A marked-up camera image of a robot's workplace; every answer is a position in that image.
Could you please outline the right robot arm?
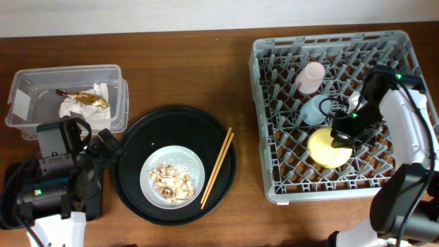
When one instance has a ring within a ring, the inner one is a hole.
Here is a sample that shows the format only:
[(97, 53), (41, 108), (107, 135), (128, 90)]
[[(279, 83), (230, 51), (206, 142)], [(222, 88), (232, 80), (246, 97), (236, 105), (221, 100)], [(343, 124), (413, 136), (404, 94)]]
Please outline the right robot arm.
[(337, 111), (331, 146), (358, 148), (386, 123), (395, 173), (377, 192), (370, 216), (335, 231), (326, 246), (422, 246), (438, 243), (438, 140), (427, 111), (427, 87), (419, 75), (377, 65), (363, 78), (350, 113)]

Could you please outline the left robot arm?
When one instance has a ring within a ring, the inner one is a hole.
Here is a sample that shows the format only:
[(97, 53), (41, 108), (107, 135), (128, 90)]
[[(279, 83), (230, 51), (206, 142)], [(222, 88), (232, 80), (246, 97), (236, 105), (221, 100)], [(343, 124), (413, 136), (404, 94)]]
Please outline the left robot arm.
[(124, 154), (109, 129), (83, 119), (37, 127), (39, 149), (5, 173), (1, 229), (23, 228), (33, 246), (83, 246), (86, 223), (102, 215), (104, 170)]

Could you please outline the pink cup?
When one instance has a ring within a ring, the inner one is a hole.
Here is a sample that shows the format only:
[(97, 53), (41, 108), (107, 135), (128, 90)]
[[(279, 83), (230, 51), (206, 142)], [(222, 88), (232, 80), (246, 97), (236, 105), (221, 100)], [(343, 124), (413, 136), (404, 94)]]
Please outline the pink cup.
[(297, 89), (304, 94), (315, 93), (322, 84), (324, 76), (324, 66), (319, 62), (310, 62), (296, 77)]

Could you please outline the clear plastic waste bin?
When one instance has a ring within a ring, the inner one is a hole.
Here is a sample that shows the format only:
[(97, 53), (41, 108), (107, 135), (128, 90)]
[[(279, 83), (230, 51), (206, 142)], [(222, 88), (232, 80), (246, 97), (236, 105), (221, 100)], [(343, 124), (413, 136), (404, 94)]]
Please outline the clear plastic waste bin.
[[(128, 125), (129, 92), (116, 64), (52, 67), (17, 71), (8, 97), (5, 124), (21, 131), (26, 140), (37, 139), (37, 126), (58, 121), (60, 105), (66, 97), (56, 94), (56, 89), (77, 93), (93, 88), (94, 83), (107, 83), (110, 119), (103, 127), (112, 133), (124, 132)], [(31, 97), (27, 121), (12, 113), (14, 96), (19, 89)]]

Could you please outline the yellow bowl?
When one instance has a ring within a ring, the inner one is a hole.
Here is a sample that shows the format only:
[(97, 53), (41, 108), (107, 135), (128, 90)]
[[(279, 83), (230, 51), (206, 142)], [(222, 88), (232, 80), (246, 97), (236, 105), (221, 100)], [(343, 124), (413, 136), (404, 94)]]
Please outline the yellow bowl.
[(316, 130), (307, 142), (310, 157), (320, 166), (325, 168), (337, 168), (345, 164), (351, 157), (351, 148), (333, 148), (334, 138), (331, 136), (331, 127), (323, 127)]

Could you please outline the round black tray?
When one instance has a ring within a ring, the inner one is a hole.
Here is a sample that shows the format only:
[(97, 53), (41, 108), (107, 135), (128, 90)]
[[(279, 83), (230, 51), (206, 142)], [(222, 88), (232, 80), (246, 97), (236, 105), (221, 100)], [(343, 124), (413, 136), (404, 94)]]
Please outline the round black tray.
[(168, 106), (144, 115), (121, 138), (125, 154), (112, 167), (112, 183), (121, 201), (148, 222), (175, 226), (199, 220), (214, 210), (233, 184), (236, 154), (230, 147), (208, 201), (200, 197), (180, 209), (161, 209), (141, 191), (140, 173), (147, 158), (168, 145), (180, 145), (197, 154), (209, 176), (226, 136), (226, 128), (212, 115), (189, 106)]

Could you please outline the white label on bin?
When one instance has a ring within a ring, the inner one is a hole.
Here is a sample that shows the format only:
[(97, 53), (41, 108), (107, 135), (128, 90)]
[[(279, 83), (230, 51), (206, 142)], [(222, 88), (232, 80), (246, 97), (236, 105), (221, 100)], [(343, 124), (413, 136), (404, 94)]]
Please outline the white label on bin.
[(24, 93), (23, 91), (17, 89), (14, 96), (12, 113), (20, 117), (24, 121), (27, 121), (30, 102), (31, 102), (31, 97), (26, 93)]

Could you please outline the gold foil wrapper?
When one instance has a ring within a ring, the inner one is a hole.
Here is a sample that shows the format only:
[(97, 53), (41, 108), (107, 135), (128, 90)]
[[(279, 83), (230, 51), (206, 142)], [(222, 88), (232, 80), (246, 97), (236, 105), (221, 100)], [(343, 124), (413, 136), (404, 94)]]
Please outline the gold foil wrapper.
[(56, 94), (73, 99), (81, 104), (88, 106), (95, 106), (101, 108), (108, 108), (108, 102), (100, 95), (91, 93), (68, 93), (60, 89), (56, 89)]

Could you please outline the grey plate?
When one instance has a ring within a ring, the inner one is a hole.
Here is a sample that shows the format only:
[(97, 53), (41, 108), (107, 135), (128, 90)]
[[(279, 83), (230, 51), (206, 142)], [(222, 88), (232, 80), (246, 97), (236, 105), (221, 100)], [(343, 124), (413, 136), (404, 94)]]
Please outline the grey plate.
[[(188, 201), (182, 204), (171, 205), (168, 201), (160, 197), (159, 192), (154, 189), (154, 184), (150, 180), (149, 173), (149, 171), (155, 169), (159, 164), (182, 164), (189, 168), (195, 193)], [(179, 145), (166, 146), (153, 152), (144, 162), (139, 177), (142, 194), (147, 200), (158, 208), (169, 210), (179, 209), (193, 202), (199, 196), (204, 185), (204, 180), (205, 171), (201, 159), (194, 151)]]

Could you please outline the grey dishwasher rack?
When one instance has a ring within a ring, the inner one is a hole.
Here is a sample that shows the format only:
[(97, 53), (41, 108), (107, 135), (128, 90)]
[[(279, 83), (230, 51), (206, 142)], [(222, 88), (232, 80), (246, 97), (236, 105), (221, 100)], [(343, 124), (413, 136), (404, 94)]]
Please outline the grey dishwasher rack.
[[(301, 93), (297, 75), (319, 62), (325, 76), (312, 94)], [(252, 96), (257, 110), (261, 169), (266, 198), (273, 203), (361, 198), (375, 195), (395, 173), (390, 132), (381, 123), (375, 144), (353, 150), (337, 168), (317, 164), (307, 148), (319, 128), (331, 127), (338, 111), (350, 113), (358, 103), (363, 78), (377, 65), (419, 75), (426, 85), (412, 41), (406, 32), (390, 30), (262, 38), (249, 60)], [(301, 107), (316, 95), (326, 95), (331, 110), (322, 124), (309, 126)], [(438, 115), (427, 89), (427, 111), (438, 140)]]

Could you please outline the light blue cup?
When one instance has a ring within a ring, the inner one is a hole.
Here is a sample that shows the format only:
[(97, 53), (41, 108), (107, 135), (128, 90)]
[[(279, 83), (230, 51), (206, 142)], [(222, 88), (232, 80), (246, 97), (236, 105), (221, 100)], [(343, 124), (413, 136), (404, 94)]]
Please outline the light blue cup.
[(320, 111), (322, 110), (327, 115), (330, 113), (331, 102), (326, 100), (322, 104), (320, 103), (326, 98), (326, 95), (316, 95), (301, 107), (300, 115), (307, 125), (317, 126), (322, 124), (326, 119), (326, 116)]

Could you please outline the food scraps on plate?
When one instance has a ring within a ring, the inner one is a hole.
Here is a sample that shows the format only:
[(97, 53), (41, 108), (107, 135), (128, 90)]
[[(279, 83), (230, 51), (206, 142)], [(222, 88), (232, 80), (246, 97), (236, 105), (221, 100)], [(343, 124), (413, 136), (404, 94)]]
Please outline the food scraps on plate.
[(195, 193), (189, 168), (185, 165), (159, 164), (149, 173), (154, 189), (171, 205), (182, 204)]

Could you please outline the white napkin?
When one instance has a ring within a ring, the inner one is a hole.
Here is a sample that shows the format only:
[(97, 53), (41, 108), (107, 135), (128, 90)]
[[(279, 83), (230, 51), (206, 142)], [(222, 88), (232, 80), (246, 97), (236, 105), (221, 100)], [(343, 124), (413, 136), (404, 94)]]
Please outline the white napkin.
[[(102, 96), (108, 102), (107, 83), (94, 83), (93, 88), (84, 91), (84, 93)], [(109, 106), (107, 108), (102, 108), (101, 106), (90, 106), (79, 103), (75, 99), (66, 98), (60, 105), (59, 117), (70, 117), (72, 113), (82, 115), (87, 121), (110, 119)]]

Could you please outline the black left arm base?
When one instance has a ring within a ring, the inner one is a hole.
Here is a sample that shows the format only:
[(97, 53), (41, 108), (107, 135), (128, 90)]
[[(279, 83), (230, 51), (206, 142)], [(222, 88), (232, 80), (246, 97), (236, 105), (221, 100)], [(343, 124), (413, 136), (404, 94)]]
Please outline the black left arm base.
[(1, 194), (1, 229), (23, 226), (16, 216), (33, 226), (42, 217), (60, 214), (68, 218), (73, 212), (86, 214), (88, 221), (102, 214), (102, 168), (79, 170), (69, 176), (46, 178), (36, 163), (24, 168), (15, 163), (6, 173)]

